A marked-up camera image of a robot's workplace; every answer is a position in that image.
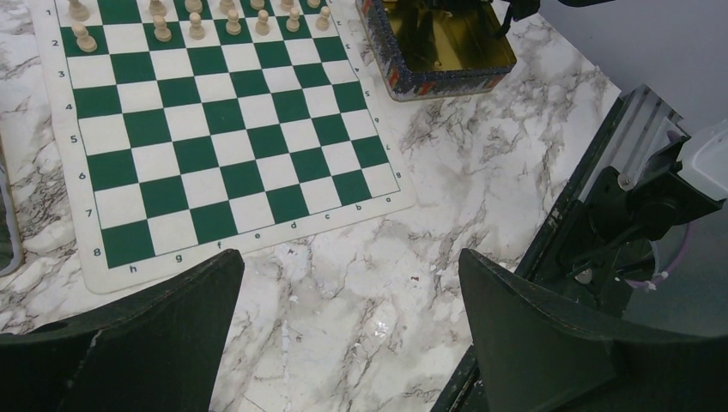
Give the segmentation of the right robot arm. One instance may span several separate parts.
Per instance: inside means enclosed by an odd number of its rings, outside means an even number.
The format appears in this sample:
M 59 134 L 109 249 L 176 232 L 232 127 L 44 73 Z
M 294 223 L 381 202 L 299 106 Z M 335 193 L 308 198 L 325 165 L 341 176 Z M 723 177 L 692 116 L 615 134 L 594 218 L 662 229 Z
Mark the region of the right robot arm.
M 675 226 L 723 208 L 727 200 L 727 130 L 715 126 L 695 136 L 662 130 L 667 143 L 641 161 L 625 188 L 625 173 L 606 167 L 587 201 L 588 227 L 598 249 L 662 239 Z

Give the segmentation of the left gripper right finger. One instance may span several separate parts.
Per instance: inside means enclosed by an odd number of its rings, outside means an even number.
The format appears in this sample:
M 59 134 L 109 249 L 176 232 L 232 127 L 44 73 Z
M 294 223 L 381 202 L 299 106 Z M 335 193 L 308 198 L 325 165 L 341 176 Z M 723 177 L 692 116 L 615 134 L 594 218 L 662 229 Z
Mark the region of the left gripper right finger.
M 727 339 L 583 306 L 471 249 L 458 277 L 490 411 L 724 411 Z

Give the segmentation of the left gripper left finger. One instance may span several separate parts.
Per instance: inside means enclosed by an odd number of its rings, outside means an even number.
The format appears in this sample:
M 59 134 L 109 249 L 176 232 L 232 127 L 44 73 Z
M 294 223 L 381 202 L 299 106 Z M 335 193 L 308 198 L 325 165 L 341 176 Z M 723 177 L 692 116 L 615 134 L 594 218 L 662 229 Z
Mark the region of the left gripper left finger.
M 244 270 L 227 249 L 88 312 L 2 334 L 2 410 L 208 410 Z

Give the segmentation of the light king chess piece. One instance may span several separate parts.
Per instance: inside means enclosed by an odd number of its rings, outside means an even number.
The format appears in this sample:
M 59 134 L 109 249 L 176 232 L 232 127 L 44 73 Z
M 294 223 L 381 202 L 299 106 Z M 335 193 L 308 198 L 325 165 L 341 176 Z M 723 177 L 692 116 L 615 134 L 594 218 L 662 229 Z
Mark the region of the light king chess piece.
M 224 15 L 227 15 L 230 10 L 236 9 L 234 0 L 221 0 L 219 3 L 219 9 Z

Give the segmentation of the light pawn chess piece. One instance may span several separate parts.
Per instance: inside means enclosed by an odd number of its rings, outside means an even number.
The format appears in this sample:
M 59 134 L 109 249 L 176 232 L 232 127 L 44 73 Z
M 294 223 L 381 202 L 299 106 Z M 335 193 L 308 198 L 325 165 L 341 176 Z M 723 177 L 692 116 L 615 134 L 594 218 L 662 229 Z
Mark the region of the light pawn chess piece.
M 297 7 L 293 7 L 288 13 L 286 29 L 290 33 L 296 33 L 300 29 L 300 10 Z

